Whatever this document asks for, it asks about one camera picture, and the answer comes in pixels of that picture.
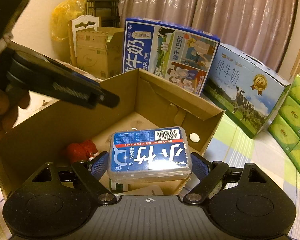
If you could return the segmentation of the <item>person left hand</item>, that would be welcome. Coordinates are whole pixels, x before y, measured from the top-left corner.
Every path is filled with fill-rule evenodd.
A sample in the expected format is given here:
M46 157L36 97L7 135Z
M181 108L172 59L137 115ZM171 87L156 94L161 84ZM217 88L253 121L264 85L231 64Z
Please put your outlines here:
M21 90L22 98L15 106L10 106L8 95L0 90L0 140L9 132L18 118L18 108L27 109L30 104L30 94L28 90Z

